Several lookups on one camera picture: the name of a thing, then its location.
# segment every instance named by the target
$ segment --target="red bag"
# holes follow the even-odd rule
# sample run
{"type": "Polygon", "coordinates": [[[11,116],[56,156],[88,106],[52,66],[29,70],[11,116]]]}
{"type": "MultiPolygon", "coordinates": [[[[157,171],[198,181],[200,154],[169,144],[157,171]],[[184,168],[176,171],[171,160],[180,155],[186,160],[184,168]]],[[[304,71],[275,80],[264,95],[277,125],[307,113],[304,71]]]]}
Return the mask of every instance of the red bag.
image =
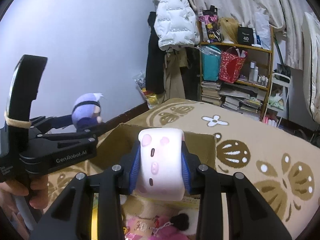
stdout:
{"type": "Polygon", "coordinates": [[[221,54],[219,79],[228,83],[234,83],[238,80],[240,70],[246,59],[245,57],[239,57],[237,52],[236,55],[231,54],[232,49],[236,49],[236,47],[232,47],[221,54]]]}

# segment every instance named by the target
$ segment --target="silver screw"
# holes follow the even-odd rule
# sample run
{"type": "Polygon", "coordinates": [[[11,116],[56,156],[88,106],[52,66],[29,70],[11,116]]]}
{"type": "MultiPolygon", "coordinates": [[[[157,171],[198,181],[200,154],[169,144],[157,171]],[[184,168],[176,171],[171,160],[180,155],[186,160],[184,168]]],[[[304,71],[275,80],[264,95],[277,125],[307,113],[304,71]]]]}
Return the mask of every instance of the silver screw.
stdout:
{"type": "Polygon", "coordinates": [[[121,166],[119,164],[113,165],[112,166],[112,170],[113,171],[119,171],[119,170],[121,170],[121,166]]]}
{"type": "Polygon", "coordinates": [[[235,176],[236,176],[237,179],[243,179],[243,178],[244,178],[244,175],[243,175],[243,173],[241,173],[241,172],[237,172],[237,173],[235,174],[235,176]]]}
{"type": "Polygon", "coordinates": [[[208,166],[207,165],[205,165],[205,164],[201,164],[201,165],[199,165],[199,170],[201,170],[201,171],[207,171],[208,170],[208,166]]]}
{"type": "Polygon", "coordinates": [[[79,173],[76,175],[76,178],[79,179],[79,180],[81,180],[81,179],[84,178],[84,176],[85,176],[85,174],[84,174],[83,172],[79,172],[79,173]]]}

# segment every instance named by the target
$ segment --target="black pom-pom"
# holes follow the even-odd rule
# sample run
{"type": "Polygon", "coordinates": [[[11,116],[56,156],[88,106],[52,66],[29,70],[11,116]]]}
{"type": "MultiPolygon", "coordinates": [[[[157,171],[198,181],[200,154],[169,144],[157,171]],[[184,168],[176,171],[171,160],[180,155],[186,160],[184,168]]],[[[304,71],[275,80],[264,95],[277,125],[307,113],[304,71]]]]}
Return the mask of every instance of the black pom-pom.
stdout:
{"type": "Polygon", "coordinates": [[[185,231],[189,228],[189,217],[185,213],[181,213],[178,216],[172,217],[170,222],[180,231],[185,231]]]}

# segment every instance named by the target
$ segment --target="teal bag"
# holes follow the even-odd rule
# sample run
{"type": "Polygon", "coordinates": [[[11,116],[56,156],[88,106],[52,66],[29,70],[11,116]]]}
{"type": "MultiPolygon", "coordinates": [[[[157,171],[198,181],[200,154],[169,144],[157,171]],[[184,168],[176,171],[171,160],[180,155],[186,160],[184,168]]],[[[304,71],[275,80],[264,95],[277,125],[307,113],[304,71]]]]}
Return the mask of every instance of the teal bag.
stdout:
{"type": "MultiPolygon", "coordinates": [[[[217,50],[221,53],[221,50],[216,46],[208,46],[212,49],[217,50]]],[[[217,81],[219,79],[220,71],[220,56],[206,55],[202,54],[202,69],[203,69],[203,79],[208,81],[217,81]]]]}

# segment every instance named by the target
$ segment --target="beige rubber band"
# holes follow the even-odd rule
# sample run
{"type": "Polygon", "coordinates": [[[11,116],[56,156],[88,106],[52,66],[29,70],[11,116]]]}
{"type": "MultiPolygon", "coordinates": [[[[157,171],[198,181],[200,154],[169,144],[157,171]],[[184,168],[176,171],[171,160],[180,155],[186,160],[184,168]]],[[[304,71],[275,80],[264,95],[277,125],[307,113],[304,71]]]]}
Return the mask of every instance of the beige rubber band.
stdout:
{"type": "Polygon", "coordinates": [[[9,118],[6,111],[4,112],[4,118],[5,118],[5,122],[9,126],[18,127],[18,128],[26,128],[26,129],[29,129],[31,126],[30,121],[26,122],[26,121],[14,120],[14,119],[9,118]]]}

